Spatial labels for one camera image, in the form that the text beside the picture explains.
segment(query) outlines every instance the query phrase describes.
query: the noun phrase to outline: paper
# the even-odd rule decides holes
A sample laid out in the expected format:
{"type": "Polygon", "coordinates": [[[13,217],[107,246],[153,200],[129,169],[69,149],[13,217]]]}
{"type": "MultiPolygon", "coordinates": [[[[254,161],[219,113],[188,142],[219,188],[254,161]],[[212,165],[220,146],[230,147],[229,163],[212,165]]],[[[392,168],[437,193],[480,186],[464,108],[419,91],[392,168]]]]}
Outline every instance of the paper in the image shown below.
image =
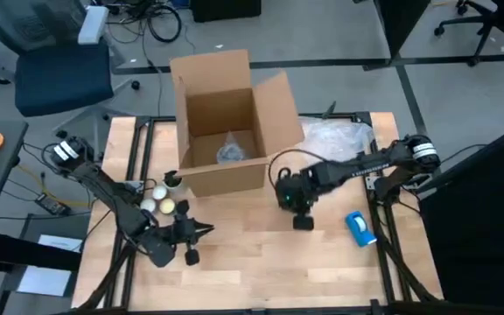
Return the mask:
{"type": "MultiPolygon", "coordinates": [[[[41,235],[38,244],[79,252],[82,240],[51,235],[41,235]]],[[[28,266],[23,274],[18,292],[46,294],[63,297],[71,271],[28,266]]]]}

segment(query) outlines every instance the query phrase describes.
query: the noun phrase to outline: white label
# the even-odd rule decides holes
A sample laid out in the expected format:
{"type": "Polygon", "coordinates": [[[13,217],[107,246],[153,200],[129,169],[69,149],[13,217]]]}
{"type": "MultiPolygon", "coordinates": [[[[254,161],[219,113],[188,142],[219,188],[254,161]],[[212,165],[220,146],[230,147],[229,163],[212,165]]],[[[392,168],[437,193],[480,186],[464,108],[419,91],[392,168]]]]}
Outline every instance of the white label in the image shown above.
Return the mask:
{"type": "Polygon", "coordinates": [[[75,152],[75,150],[69,146],[69,143],[67,141],[62,141],[59,145],[65,150],[72,158],[78,158],[79,154],[75,152]]]}
{"type": "Polygon", "coordinates": [[[56,152],[64,161],[67,161],[67,159],[69,158],[69,156],[58,145],[53,147],[53,151],[56,152]]]}

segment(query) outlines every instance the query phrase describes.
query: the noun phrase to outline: wooden tabletop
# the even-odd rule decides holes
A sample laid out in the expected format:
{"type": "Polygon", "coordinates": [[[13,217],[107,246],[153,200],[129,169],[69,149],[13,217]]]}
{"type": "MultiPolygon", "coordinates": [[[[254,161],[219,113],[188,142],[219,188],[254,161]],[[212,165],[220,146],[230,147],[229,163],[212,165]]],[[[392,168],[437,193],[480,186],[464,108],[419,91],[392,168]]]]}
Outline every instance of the wooden tabletop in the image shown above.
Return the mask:
{"type": "MultiPolygon", "coordinates": [[[[371,118],[379,148],[398,138],[391,113],[372,113],[371,118]]],[[[102,168],[114,180],[124,180],[134,124],[135,118],[112,121],[102,168]]],[[[139,152],[143,152],[145,131],[139,152]]],[[[141,163],[142,157],[138,156],[136,170],[141,169],[141,163]]],[[[274,170],[284,165],[296,171],[307,163],[300,154],[288,154],[274,163],[274,170]]],[[[159,180],[164,172],[177,167],[175,122],[157,123],[148,177],[159,180]]],[[[410,194],[403,192],[400,198],[417,207],[410,194]]],[[[386,304],[376,246],[359,248],[344,223],[346,215],[358,210],[370,224],[362,178],[348,180],[320,198],[312,209],[315,229],[311,232],[292,229],[292,214],[277,207],[267,177],[263,189],[189,201],[190,217],[215,225],[215,230],[197,246],[201,262],[186,266],[181,248],[171,263],[159,269],[138,254],[129,304],[132,311],[359,306],[368,305],[373,298],[386,304]]],[[[97,202],[89,228],[106,211],[97,202]]],[[[393,211],[405,262],[423,285],[440,298],[421,219],[405,206],[394,205],[393,211]]],[[[162,214],[157,218],[161,224],[172,221],[162,214]]],[[[88,238],[73,307],[87,300],[107,272],[115,233],[110,215],[88,238]]],[[[396,269],[389,259],[388,263],[396,296],[400,297],[396,269]]],[[[116,303],[122,281],[117,285],[116,303]]]]}

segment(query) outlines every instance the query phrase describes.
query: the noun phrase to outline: floor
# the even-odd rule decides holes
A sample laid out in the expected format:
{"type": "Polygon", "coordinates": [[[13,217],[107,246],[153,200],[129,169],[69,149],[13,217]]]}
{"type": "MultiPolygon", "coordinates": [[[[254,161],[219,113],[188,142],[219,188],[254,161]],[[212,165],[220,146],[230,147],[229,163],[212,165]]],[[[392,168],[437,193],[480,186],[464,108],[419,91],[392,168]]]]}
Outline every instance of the floor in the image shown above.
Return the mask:
{"type": "MultiPolygon", "coordinates": [[[[260,17],[195,24],[189,11],[181,11],[185,23],[177,41],[165,45],[151,36],[144,37],[145,49],[156,66],[168,66],[172,58],[193,53],[246,48],[251,61],[364,59],[389,57],[386,40],[372,2],[353,4],[351,1],[263,1],[260,17]]],[[[480,37],[475,35],[477,25],[446,26],[442,38],[433,35],[437,23],[455,18],[453,3],[430,6],[401,50],[403,57],[443,57],[472,54],[480,37]]],[[[155,26],[166,36],[173,32],[170,17],[158,19],[155,26]]],[[[114,36],[121,41],[135,37],[117,25],[111,25],[114,36]]],[[[142,41],[115,45],[128,61],[122,67],[145,67],[142,41]]],[[[12,54],[1,58],[13,68],[12,54]]],[[[492,32],[485,54],[504,53],[504,35],[492,32]]],[[[441,158],[471,144],[487,144],[504,133],[504,62],[482,63],[475,68],[465,64],[411,65],[405,70],[409,77],[425,128],[437,146],[441,158]]],[[[276,73],[277,69],[252,71],[253,82],[276,73]]],[[[320,66],[286,68],[299,112],[320,112],[336,101],[336,111],[391,111],[394,112],[400,133],[417,131],[410,105],[403,92],[398,72],[394,68],[364,72],[360,66],[320,66]]],[[[126,78],[141,82],[141,90],[124,90],[117,96],[113,107],[140,115],[174,114],[172,81],[169,73],[117,75],[114,83],[126,78]],[[158,106],[159,85],[162,90],[158,106]]],[[[0,86],[0,119],[24,119],[14,107],[14,87],[0,86]]],[[[26,136],[29,144],[43,146],[53,142],[50,130],[72,113],[25,119],[30,128],[26,136]]],[[[77,135],[88,136],[92,131],[88,122],[71,129],[77,135]]],[[[106,138],[106,130],[101,140],[106,138]]],[[[472,152],[444,165],[448,168],[472,152]]],[[[44,167],[34,158],[21,152],[21,164],[39,173],[44,167]]],[[[49,190],[59,192],[68,200],[83,201],[86,192],[74,183],[46,172],[49,190]]],[[[25,173],[15,170],[11,179],[38,190],[25,173]]],[[[28,191],[11,183],[5,186],[9,193],[31,198],[28,191]]],[[[86,211],[81,207],[74,211],[86,211]]],[[[25,217],[43,214],[44,210],[31,202],[17,201],[8,195],[0,198],[0,216],[25,217]]],[[[18,236],[24,223],[20,220],[0,220],[0,233],[18,236]]],[[[3,280],[0,275],[0,287],[3,280]]],[[[13,296],[5,314],[21,313],[31,305],[31,314],[64,311],[67,297],[13,296]]]]}

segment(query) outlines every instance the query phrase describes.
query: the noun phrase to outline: black metal frame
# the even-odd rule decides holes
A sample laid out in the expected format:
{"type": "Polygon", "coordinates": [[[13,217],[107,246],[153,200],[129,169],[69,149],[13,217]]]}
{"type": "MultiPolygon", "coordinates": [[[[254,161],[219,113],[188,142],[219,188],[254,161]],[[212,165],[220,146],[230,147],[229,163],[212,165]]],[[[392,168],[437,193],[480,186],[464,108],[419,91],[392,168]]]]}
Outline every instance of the black metal frame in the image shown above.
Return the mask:
{"type": "MultiPolygon", "coordinates": [[[[301,116],[309,116],[309,117],[321,117],[322,113],[310,113],[310,114],[301,114],[301,116]]],[[[372,121],[370,113],[368,112],[356,112],[356,113],[336,113],[330,114],[328,116],[329,119],[349,119],[352,122],[356,123],[366,123],[372,127],[372,121]]],[[[145,145],[143,149],[143,162],[141,165],[141,173],[140,180],[147,179],[147,171],[149,169],[150,155],[151,155],[151,146],[153,142],[153,130],[155,127],[155,123],[164,123],[164,122],[175,122],[176,118],[174,116],[160,116],[160,117],[138,117],[136,119],[136,125],[134,128],[134,136],[131,144],[131,151],[129,153],[129,165],[128,171],[126,174],[126,179],[133,179],[134,177],[134,169],[135,163],[137,159],[137,148],[139,145],[140,134],[143,126],[147,126],[147,137],[145,138],[145,145]]],[[[371,143],[370,147],[371,152],[375,152],[378,150],[376,142],[371,143]]],[[[373,227],[381,225],[381,219],[379,217],[379,212],[377,210],[376,198],[372,192],[366,190],[367,194],[367,202],[369,204],[369,210],[371,213],[371,221],[373,227]]],[[[392,210],[390,206],[385,207],[385,220],[388,226],[388,234],[391,237],[390,246],[392,249],[398,253],[401,257],[402,250],[400,249],[400,242],[398,241],[398,235],[396,231],[396,224],[394,223],[394,216],[392,215],[392,210]]],[[[114,251],[112,255],[112,261],[117,259],[119,255],[120,248],[122,246],[122,238],[116,237],[114,244],[114,251]]],[[[388,304],[395,302],[395,293],[394,288],[392,286],[392,277],[390,275],[390,269],[386,254],[386,247],[382,245],[380,241],[377,242],[377,253],[379,259],[379,265],[381,267],[381,275],[382,275],[382,283],[384,293],[387,299],[388,304]]],[[[133,272],[135,267],[135,254],[131,255],[128,258],[128,262],[126,265],[125,277],[123,281],[123,291],[120,307],[124,307],[125,309],[129,308],[130,304],[130,295],[131,295],[131,284],[133,280],[133,272]]],[[[402,295],[405,301],[411,301],[410,287],[405,276],[398,270],[398,278],[400,282],[400,287],[402,289],[402,295]]],[[[114,281],[110,287],[108,287],[107,295],[105,297],[104,307],[113,306],[113,296],[116,287],[116,281],[114,281]]],[[[324,314],[384,314],[385,307],[380,307],[377,300],[371,300],[370,305],[367,306],[346,306],[346,307],[326,307],[326,308],[297,308],[297,309],[269,309],[269,313],[281,313],[281,314],[299,314],[305,312],[316,312],[316,313],[324,313],[324,314]]],[[[243,314],[243,313],[264,313],[267,310],[223,310],[223,311],[215,311],[215,310],[207,310],[207,311],[136,311],[131,312],[131,314],[243,314]]]]}

